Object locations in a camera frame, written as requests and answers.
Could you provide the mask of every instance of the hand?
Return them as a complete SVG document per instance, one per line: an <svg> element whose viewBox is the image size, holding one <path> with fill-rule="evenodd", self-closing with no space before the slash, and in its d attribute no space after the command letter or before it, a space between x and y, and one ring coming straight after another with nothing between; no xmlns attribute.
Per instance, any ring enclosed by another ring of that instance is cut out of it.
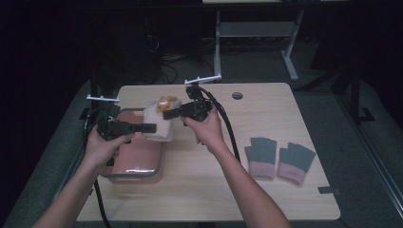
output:
<svg viewBox="0 0 403 228"><path fill-rule="evenodd" d="M181 117L181 120L195 131L197 143L206 145L210 152L214 153L214 149L219 146L226 146L222 136L221 119L214 105L203 122L189 117Z"/></svg>
<svg viewBox="0 0 403 228"><path fill-rule="evenodd" d="M97 128L98 125L95 125L88 136L83 162L94 168L102 168L112 156L117 156L119 146L130 141L134 133L106 141L99 135Z"/></svg>

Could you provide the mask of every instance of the forearm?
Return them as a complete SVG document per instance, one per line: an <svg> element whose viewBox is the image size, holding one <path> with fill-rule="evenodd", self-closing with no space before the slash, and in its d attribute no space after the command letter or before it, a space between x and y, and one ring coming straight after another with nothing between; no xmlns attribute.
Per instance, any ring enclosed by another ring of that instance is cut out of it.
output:
<svg viewBox="0 0 403 228"><path fill-rule="evenodd" d="M97 176L96 168L80 165L56 200L33 227L73 227Z"/></svg>
<svg viewBox="0 0 403 228"><path fill-rule="evenodd" d="M253 180L232 155L220 145L213 154L237 201L248 227L289 227L289 222L272 198Z"/></svg>

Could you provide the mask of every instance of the wooden table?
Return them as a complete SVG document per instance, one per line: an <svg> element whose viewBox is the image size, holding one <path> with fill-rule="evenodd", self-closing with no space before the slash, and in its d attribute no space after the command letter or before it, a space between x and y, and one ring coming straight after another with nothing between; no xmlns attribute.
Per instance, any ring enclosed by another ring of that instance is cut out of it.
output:
<svg viewBox="0 0 403 228"><path fill-rule="evenodd" d="M201 85L224 106L233 126L245 169L244 147L253 137L278 142L314 145L287 84ZM134 85L120 90L121 107L146 107L161 96L177 96L190 102L185 85ZM234 100L240 92L243 99ZM225 141L231 142L222 122ZM228 221L242 220L240 210L213 155L195 143L193 131L174 120L175 136L165 149L163 178L155 184L114 184L100 177L106 215L110 220L132 221ZM320 194L329 186L316 156L302 186L287 180L258 180L289 220L338 219L340 211L333 194ZM89 196L77 220L102 220L95 193Z"/></svg>

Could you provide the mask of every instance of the round hole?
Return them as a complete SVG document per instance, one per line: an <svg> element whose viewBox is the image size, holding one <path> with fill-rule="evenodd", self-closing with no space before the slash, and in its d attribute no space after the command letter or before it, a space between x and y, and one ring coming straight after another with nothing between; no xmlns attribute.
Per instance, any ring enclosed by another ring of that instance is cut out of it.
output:
<svg viewBox="0 0 403 228"><path fill-rule="evenodd" d="M243 95L241 93L239 93L239 92L234 92L232 94L232 98L234 98L235 100L240 100L240 99L243 98Z"/></svg>

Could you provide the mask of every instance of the person's left hand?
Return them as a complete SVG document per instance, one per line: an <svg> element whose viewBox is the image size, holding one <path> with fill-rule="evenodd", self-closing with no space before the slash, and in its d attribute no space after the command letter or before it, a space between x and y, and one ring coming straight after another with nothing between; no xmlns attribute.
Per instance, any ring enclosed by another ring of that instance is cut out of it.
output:
<svg viewBox="0 0 403 228"><path fill-rule="evenodd" d="M98 169L104 167L112 156L116 156L119 146L130 141L134 137L134 133L106 141L99 135L97 128L98 125L95 125L88 136L83 162Z"/></svg>

